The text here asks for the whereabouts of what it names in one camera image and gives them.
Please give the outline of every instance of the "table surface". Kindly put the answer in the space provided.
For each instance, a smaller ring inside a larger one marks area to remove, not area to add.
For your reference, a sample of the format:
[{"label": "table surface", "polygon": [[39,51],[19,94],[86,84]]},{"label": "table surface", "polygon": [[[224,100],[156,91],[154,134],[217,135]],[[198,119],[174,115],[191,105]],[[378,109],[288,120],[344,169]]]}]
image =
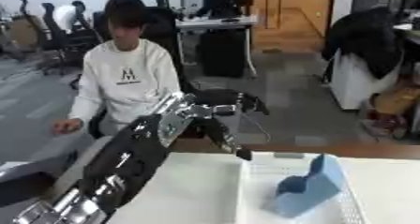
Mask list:
[{"label": "table surface", "polygon": [[[339,161],[367,224],[418,222],[420,162],[348,157]],[[109,224],[242,224],[235,222],[240,165],[239,158],[230,155],[172,154]]]},{"label": "table surface", "polygon": [[[327,153],[338,157],[420,159],[420,145],[395,143],[343,143],[326,146],[298,146],[288,144],[248,144],[257,152]],[[223,153],[209,140],[182,139],[173,146],[179,153]]]}]

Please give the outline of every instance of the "black jacket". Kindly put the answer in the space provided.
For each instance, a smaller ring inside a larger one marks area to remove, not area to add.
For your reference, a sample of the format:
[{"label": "black jacket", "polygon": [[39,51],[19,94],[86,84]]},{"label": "black jacket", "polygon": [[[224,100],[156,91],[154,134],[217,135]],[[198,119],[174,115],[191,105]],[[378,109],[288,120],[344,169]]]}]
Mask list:
[{"label": "black jacket", "polygon": [[386,7],[350,14],[327,31],[322,57],[330,60],[338,49],[343,54],[354,53],[367,62],[375,78],[381,79],[401,58],[393,26],[393,16]]}]

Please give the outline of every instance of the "white sweatshirt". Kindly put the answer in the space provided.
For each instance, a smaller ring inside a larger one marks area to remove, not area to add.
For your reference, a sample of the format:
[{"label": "white sweatshirt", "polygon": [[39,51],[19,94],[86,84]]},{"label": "white sweatshirt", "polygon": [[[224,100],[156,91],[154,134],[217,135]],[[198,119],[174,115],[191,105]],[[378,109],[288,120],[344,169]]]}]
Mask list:
[{"label": "white sweatshirt", "polygon": [[165,94],[180,90],[169,53],[145,39],[131,52],[118,51],[113,41],[95,47],[84,57],[79,86],[68,118],[87,124],[104,103],[117,129],[150,114]]}]

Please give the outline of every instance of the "man's hand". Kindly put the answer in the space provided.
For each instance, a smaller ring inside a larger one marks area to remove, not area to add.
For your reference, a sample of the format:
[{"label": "man's hand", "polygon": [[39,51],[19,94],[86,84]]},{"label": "man's hand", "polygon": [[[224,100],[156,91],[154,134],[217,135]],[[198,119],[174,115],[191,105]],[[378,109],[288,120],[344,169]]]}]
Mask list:
[{"label": "man's hand", "polygon": [[52,131],[56,134],[68,134],[82,128],[83,121],[79,118],[54,121]]}]

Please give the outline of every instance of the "floor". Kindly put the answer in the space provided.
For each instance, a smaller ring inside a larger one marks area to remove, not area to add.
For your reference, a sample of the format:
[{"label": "floor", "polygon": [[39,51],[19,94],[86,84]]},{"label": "floor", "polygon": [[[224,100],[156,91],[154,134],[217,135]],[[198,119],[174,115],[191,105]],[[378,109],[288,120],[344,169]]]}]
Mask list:
[{"label": "floor", "polygon": [[374,141],[358,125],[356,113],[343,112],[329,89],[320,84],[324,62],[317,54],[254,53],[253,60],[259,72],[255,80],[204,77],[200,67],[187,70],[198,87],[232,88],[265,101],[271,114],[243,115],[238,142],[327,145]]},{"label": "floor", "polygon": [[[324,145],[369,138],[358,128],[356,115],[342,112],[318,83],[314,75],[323,63],[316,54],[270,52],[253,58],[259,71],[255,80],[203,77],[199,67],[187,68],[200,88],[228,87],[266,102],[271,115],[251,112],[235,119],[238,142]],[[76,95],[68,83],[77,73],[43,76],[35,62],[0,60],[0,162],[49,157],[92,141],[84,130],[53,136],[52,121],[66,117]]]}]

